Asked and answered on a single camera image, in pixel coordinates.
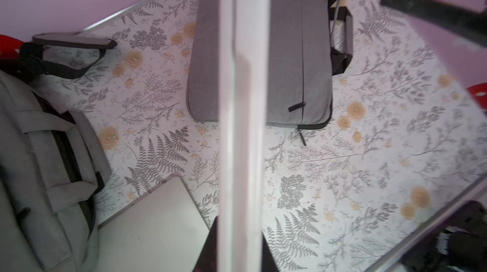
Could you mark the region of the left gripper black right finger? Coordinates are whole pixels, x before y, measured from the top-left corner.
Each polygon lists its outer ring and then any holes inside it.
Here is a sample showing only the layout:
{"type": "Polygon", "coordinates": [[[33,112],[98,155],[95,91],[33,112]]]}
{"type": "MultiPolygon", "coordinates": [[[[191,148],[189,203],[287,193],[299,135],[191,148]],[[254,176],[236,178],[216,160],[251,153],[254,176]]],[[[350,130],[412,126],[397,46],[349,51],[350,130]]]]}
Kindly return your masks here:
{"type": "Polygon", "coordinates": [[[261,271],[279,272],[265,236],[263,236],[261,271]]]}

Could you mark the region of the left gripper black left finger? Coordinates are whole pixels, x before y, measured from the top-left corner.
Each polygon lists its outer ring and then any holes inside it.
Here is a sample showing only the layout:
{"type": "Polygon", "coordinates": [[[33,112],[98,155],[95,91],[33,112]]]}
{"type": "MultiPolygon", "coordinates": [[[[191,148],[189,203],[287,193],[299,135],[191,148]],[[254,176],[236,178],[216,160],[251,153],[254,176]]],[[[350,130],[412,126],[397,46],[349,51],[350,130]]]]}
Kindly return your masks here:
{"type": "Polygon", "coordinates": [[[218,217],[215,217],[193,272],[217,272],[218,217]]]}

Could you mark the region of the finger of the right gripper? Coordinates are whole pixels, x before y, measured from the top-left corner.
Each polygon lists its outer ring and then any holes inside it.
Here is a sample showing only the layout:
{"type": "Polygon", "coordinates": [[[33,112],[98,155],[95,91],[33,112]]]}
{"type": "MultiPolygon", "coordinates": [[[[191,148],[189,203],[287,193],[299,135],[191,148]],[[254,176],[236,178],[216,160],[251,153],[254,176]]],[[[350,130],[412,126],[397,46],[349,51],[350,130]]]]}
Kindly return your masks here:
{"type": "Polygon", "coordinates": [[[441,0],[380,0],[380,4],[422,19],[486,47],[486,11],[441,0]]]}

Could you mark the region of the grey laptop sleeve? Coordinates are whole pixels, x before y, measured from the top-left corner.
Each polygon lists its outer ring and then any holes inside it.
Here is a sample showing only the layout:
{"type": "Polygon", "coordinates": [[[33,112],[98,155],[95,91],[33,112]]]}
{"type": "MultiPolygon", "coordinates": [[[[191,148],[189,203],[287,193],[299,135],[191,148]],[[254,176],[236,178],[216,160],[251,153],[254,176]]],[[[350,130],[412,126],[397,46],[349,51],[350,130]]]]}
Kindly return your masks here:
{"type": "MultiPolygon", "coordinates": [[[[332,78],[353,57],[343,0],[271,0],[267,123],[320,130],[332,117],[332,78]]],[[[186,101],[198,121],[218,119],[218,0],[199,0],[186,101]]]]}

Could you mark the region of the large grey backpack bag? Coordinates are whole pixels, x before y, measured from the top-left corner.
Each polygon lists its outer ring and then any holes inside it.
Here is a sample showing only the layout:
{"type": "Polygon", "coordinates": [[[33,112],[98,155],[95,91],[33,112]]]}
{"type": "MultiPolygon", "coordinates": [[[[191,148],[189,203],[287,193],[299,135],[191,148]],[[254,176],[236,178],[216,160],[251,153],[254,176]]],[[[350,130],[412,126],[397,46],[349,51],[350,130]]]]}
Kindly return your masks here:
{"type": "Polygon", "coordinates": [[[46,46],[98,50],[109,39],[40,34],[1,39],[1,270],[93,271],[99,254],[95,195],[112,173],[80,111],[58,112],[30,84],[43,75],[78,79],[86,68],[44,59],[46,46]]]}

